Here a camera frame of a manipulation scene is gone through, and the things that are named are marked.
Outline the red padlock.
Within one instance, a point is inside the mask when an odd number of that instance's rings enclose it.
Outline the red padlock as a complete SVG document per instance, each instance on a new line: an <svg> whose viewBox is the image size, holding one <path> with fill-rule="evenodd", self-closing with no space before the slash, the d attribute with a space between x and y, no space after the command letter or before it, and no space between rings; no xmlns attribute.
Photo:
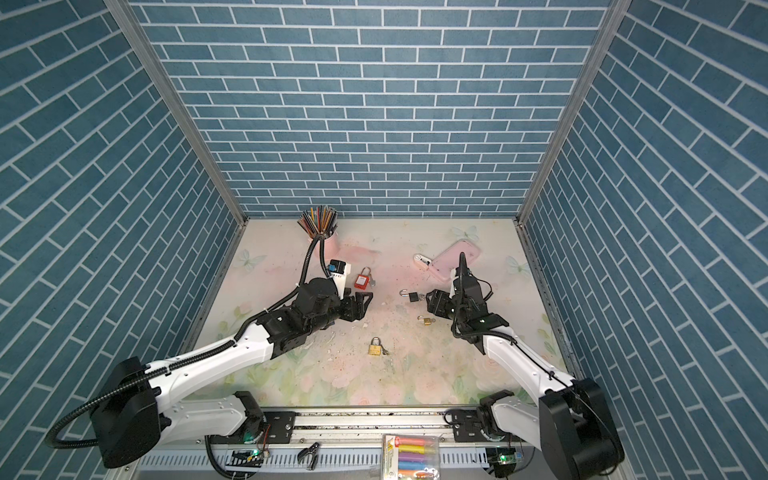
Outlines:
<svg viewBox="0 0 768 480"><path fill-rule="evenodd" d="M353 286L358 290L366 290L371 282L371 269L364 267L357 275Z"/></svg>

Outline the large brass padlock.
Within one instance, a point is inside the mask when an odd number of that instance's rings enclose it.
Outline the large brass padlock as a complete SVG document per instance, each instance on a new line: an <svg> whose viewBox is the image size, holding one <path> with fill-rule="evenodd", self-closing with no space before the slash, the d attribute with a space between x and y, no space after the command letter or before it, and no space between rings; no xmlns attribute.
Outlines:
<svg viewBox="0 0 768 480"><path fill-rule="evenodd" d="M383 346L379 337L373 337L368 346L368 354L370 356L386 356L389 351Z"/></svg>

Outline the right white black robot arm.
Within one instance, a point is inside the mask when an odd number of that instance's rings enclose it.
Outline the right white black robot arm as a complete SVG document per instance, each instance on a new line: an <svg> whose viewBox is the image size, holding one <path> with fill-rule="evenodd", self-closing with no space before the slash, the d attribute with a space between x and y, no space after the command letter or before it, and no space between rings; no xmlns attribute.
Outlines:
<svg viewBox="0 0 768 480"><path fill-rule="evenodd" d="M457 257L450 291L426 296L429 313L450 320L454 338L465 340L500 365L528 393L520 400L502 390L480 400L477 417L491 439L519 438L542 452L558 479L608 476L625 451L601 387L556 368L529 347L500 315L488 308L492 294Z"/></svg>

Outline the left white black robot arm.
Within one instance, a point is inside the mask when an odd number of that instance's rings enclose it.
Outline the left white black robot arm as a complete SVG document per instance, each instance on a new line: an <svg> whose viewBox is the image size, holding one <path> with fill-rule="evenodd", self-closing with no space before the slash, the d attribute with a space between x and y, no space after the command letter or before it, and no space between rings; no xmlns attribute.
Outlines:
<svg viewBox="0 0 768 480"><path fill-rule="evenodd" d="M190 433L230 436L244 425L259 424L253 396L236 392L242 408L227 408L230 417L206 409L180 411L182 401L198 390L246 367L274 360L305 344L336 321L365 317L370 292L349 289L348 264L320 263L322 274L308 278L314 254L325 254L325 238L315 237L305 255L295 288L266 309L248 317L238 330L210 345L148 364L137 357L118 363L94 398L56 421L44 437L52 449L98 448L108 469L126 466L164 441Z"/></svg>

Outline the pink case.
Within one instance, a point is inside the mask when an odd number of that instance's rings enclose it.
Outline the pink case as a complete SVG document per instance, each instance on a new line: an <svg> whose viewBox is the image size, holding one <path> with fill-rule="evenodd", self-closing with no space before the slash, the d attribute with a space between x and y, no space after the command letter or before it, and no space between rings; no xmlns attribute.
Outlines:
<svg viewBox="0 0 768 480"><path fill-rule="evenodd" d="M441 282L450 281L459 267L461 254L470 265L480 256L481 249L468 240L456 241L430 261L428 273Z"/></svg>

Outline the white small device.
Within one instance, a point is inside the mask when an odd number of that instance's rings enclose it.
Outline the white small device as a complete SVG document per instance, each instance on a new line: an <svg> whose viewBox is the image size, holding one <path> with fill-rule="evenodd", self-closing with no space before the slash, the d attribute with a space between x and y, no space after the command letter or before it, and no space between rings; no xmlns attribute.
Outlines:
<svg viewBox="0 0 768 480"><path fill-rule="evenodd" d="M420 269L428 269L432 264L432 260L422 254L414 254L413 261Z"/></svg>

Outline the pink pencil cup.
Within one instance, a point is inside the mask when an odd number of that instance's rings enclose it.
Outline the pink pencil cup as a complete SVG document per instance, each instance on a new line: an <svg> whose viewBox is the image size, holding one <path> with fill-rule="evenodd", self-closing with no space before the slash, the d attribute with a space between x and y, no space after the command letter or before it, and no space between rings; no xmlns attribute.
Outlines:
<svg viewBox="0 0 768 480"><path fill-rule="evenodd" d="M324 256L326 259L336 258L340 251L340 242L336 234L325 239Z"/></svg>

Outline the coloured pencils bundle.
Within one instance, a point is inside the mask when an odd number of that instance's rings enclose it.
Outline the coloured pencils bundle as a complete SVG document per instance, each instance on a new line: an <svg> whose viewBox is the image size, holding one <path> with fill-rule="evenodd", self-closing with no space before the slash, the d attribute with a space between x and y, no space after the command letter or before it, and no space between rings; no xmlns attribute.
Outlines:
<svg viewBox="0 0 768 480"><path fill-rule="evenodd" d="M310 207L304 210L297 224L309 236L311 240L316 238L328 239L337 229L338 212L327 205Z"/></svg>

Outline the black metal clip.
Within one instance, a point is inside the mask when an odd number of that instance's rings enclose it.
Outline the black metal clip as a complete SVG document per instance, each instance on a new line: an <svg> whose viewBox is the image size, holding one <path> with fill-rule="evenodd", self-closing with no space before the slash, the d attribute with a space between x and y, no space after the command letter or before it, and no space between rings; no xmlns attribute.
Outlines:
<svg viewBox="0 0 768 480"><path fill-rule="evenodd" d="M304 465L308 471L314 471L319 462L320 448L319 442L314 442L303 448L297 455L297 462Z"/></svg>

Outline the marker pack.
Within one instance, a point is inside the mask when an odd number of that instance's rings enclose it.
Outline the marker pack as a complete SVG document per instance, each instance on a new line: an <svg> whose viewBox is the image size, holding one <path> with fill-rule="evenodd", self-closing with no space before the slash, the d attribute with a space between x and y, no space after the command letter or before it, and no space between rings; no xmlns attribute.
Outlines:
<svg viewBox="0 0 768 480"><path fill-rule="evenodd" d="M439 479L439 438L434 436L384 435L380 474L383 480Z"/></svg>

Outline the right circuit board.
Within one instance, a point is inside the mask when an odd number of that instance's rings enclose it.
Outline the right circuit board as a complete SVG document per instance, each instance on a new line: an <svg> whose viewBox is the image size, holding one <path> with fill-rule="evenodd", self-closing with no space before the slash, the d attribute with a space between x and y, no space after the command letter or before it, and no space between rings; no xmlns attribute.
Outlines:
<svg viewBox="0 0 768 480"><path fill-rule="evenodd" d="M517 469L520 457L515 448L486 448L487 466L485 472L496 479L508 479Z"/></svg>

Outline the circuit board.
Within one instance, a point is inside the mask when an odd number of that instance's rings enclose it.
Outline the circuit board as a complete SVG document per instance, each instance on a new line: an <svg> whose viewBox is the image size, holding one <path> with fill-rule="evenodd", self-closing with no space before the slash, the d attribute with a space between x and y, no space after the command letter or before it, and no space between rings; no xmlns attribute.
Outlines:
<svg viewBox="0 0 768 480"><path fill-rule="evenodd" d="M268 453L260 449L233 450L227 467L260 468L268 458Z"/></svg>
<svg viewBox="0 0 768 480"><path fill-rule="evenodd" d="M485 472L496 479L508 479L517 469L520 457L515 448L486 448L487 466Z"/></svg>

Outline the left circuit board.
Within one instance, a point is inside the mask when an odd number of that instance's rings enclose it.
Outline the left circuit board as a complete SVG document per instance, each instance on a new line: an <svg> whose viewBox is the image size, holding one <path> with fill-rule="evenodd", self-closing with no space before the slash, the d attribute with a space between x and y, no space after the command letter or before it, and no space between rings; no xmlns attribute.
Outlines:
<svg viewBox="0 0 768 480"><path fill-rule="evenodd" d="M260 449L233 450L227 467L260 468L268 458L268 453Z"/></svg>

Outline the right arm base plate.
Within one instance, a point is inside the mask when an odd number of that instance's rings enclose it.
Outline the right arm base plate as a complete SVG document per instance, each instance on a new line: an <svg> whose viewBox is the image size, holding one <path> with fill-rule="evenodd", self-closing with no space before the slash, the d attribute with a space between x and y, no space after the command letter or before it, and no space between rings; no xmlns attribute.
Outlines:
<svg viewBox="0 0 768 480"><path fill-rule="evenodd" d="M482 408L448 409L443 413L443 420L452 430L454 441L458 443L522 441L521 437L503 431L491 413Z"/></svg>

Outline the aluminium front rail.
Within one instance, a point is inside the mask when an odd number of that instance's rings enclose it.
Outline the aluminium front rail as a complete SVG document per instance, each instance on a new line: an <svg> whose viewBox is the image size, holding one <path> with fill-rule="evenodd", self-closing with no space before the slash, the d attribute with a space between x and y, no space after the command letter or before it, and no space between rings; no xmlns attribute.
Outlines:
<svg viewBox="0 0 768 480"><path fill-rule="evenodd" d="M212 416L230 417L227 408L236 410L241 404L232 397L221 400L182 402L180 411L206 409ZM518 470L525 457L539 451L526 441L514 443L479 442L458 443L453 432L443 420L448 409L477 409L475 407L415 407L415 408L300 408L294 410L262 409L267 411L294 411L297 414L291 441L288 444L244 444L240 437L241 428L230 436L213 434L193 436L185 433L181 437L167 440L154 447L133 463L153 465L162 460L164 448L190 443L198 444L214 469L225 477L245 477L260 470L299 469L306 467L297 462L298 453L314 442L319 442L318 470L357 469L370 466L380 468L382 438L388 434L406 436L434 436L439 438L441 466L457 464L480 464L487 466L486 448L512 447L520 457ZM226 464L233 450L260 449L268 458L260 468L230 468Z"/></svg>

